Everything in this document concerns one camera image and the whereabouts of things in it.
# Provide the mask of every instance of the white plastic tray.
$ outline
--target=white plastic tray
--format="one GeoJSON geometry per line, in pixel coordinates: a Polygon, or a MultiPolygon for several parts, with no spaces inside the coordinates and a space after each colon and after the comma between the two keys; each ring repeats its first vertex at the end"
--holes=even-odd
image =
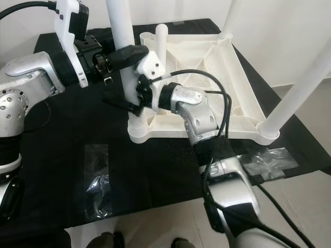
{"type": "MultiPolygon", "coordinates": [[[[156,36],[151,33],[140,35],[141,43],[150,50],[157,51],[156,36]]],[[[254,92],[248,82],[230,39],[220,39],[219,35],[168,35],[167,72],[182,69],[199,69],[214,75],[231,96],[229,138],[252,139],[261,145],[270,144],[276,138],[262,136],[257,124],[265,120],[254,92]]],[[[219,90],[218,86],[202,75],[185,74],[166,79],[189,87],[203,90],[219,90]]],[[[211,108],[222,120],[223,99],[221,95],[208,95],[211,108]]],[[[136,143],[143,143],[151,137],[187,137],[184,120],[169,111],[154,112],[145,109],[142,118],[148,122],[148,133],[143,137],[133,137],[136,143]]]]}

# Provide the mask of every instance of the white pole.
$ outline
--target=white pole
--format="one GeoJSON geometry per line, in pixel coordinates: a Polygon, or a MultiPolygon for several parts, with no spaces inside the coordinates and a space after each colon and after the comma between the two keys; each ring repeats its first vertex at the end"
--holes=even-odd
{"type": "Polygon", "coordinates": [[[283,100],[272,111],[268,118],[258,124],[258,130],[264,136],[274,138],[280,128],[299,109],[320,82],[331,70],[331,39],[316,57],[311,67],[295,83],[283,100]]]}
{"type": "Polygon", "coordinates": [[[221,39],[232,38],[232,29],[235,24],[236,18],[238,17],[238,10],[240,6],[239,1],[240,0],[231,1],[228,16],[225,20],[223,30],[220,34],[221,39]]]}
{"type": "MultiPolygon", "coordinates": [[[[128,45],[135,45],[128,0],[106,0],[106,3],[115,48],[118,50],[128,45]]],[[[134,68],[122,69],[120,73],[126,100],[139,105],[136,92],[138,77],[134,74],[134,68]]],[[[147,121],[129,113],[128,132],[131,136],[144,136],[148,132],[147,121]]]]}
{"type": "Polygon", "coordinates": [[[157,25],[155,35],[157,40],[157,56],[161,60],[163,66],[167,68],[168,27],[165,24],[157,25]]]}

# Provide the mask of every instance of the clear plastic wrap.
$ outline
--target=clear plastic wrap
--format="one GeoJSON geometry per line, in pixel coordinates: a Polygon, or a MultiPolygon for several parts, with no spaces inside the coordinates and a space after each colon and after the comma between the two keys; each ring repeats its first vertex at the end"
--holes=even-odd
{"type": "Polygon", "coordinates": [[[112,215],[108,165],[107,144],[85,146],[85,214],[88,221],[102,220],[112,215]]]}
{"type": "Polygon", "coordinates": [[[286,148],[273,150],[265,149],[263,152],[238,156],[242,165],[251,175],[261,175],[264,181],[284,178],[283,170],[298,167],[298,163],[292,158],[286,148]]]}

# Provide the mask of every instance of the black tablecloth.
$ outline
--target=black tablecloth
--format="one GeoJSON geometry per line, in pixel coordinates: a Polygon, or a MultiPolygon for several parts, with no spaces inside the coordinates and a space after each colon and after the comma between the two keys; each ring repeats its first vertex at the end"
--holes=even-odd
{"type": "MultiPolygon", "coordinates": [[[[169,34],[217,34],[209,19],[167,23],[169,34]]],[[[154,33],[156,25],[134,27],[139,34],[154,33]]],[[[110,29],[89,31],[98,40],[111,37],[110,29]]],[[[35,52],[61,50],[55,34],[40,35],[35,52]]],[[[280,101],[245,58],[237,56],[267,116],[280,101]]],[[[112,90],[123,93],[119,73],[113,74],[112,90]]],[[[114,215],[182,202],[200,197],[197,161],[187,139],[150,139],[134,144],[127,134],[127,113],[104,104],[101,94],[107,87],[74,85],[48,100],[52,117],[35,133],[23,135],[23,168],[26,192],[19,218],[3,227],[0,239],[16,239],[84,224],[84,146],[108,144],[111,201],[114,215]]],[[[47,117],[40,103],[31,110],[26,125],[34,127],[47,117]]],[[[260,149],[252,141],[232,141],[238,153],[260,149]]],[[[285,170],[293,177],[329,168],[331,158],[300,120],[293,116],[281,136],[269,148],[285,147],[299,167],[285,170]]]]}

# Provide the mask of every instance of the white floor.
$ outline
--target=white floor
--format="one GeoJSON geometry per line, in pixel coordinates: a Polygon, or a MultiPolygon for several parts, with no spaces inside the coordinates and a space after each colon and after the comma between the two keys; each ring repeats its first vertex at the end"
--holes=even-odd
{"type": "MultiPolygon", "coordinates": [[[[288,87],[277,88],[284,96],[288,87]]],[[[331,154],[331,81],[322,83],[297,112],[297,116],[331,154]]],[[[316,247],[331,247],[331,176],[323,172],[264,184],[291,219],[316,247]]],[[[257,189],[261,220],[302,247],[300,238],[288,226],[272,203],[257,189]]],[[[170,248],[183,237],[196,248],[229,247],[225,235],[214,232],[202,199],[151,209],[126,216],[69,228],[73,248],[85,248],[102,232],[121,231],[127,248],[170,248]]]]}

